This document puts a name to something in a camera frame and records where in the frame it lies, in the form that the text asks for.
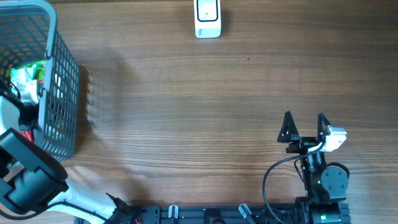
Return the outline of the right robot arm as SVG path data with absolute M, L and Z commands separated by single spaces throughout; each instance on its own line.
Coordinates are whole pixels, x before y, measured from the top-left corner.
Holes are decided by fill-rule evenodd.
M 286 153 L 298 154 L 301 179 L 306 196 L 295 199 L 295 214 L 290 223 L 350 223 L 346 190 L 350 172 L 338 162 L 327 163 L 325 154 L 337 150 L 346 141 L 344 128 L 334 127 L 325 115 L 318 115 L 316 137 L 303 137 L 294 123 L 291 112 L 286 112 L 277 138 L 287 143 Z

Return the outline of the red stick packet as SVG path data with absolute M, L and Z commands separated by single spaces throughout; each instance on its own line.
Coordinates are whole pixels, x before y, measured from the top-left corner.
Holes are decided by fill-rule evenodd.
M 35 141 L 33 130 L 22 130 L 21 134 L 30 142 Z

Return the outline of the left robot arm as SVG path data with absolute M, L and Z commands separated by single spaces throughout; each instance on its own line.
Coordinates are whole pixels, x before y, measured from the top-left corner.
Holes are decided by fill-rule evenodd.
M 87 223 L 133 223 L 128 205 L 70 180 L 63 166 L 19 131 L 22 103 L 1 94 L 1 216 L 62 212 Z

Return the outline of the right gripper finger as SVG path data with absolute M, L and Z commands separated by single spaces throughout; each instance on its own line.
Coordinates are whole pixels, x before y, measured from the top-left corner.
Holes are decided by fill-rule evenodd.
M 284 120 L 280 133 L 277 137 L 277 142 L 289 143 L 299 140 L 299 132 L 295 125 L 291 112 L 287 111 L 284 115 Z
M 324 136 L 328 133 L 330 122 L 323 113 L 318 114 L 318 139 L 323 140 Z

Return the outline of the light blue tissue pack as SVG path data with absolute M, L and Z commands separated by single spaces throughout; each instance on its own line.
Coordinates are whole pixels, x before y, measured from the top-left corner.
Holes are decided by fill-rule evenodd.
M 39 103 L 38 82 L 34 78 L 36 71 L 35 66 L 11 70 L 11 82 L 16 86 L 17 95 L 23 103 Z

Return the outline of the green snack bag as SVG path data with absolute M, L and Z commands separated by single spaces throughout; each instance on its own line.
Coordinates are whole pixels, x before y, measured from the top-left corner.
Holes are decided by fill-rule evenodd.
M 37 80 L 39 83 L 43 83 L 45 79 L 46 64 L 46 61 L 38 61 L 21 67 L 12 68 L 11 82 L 13 82 L 13 84 L 22 84 Z

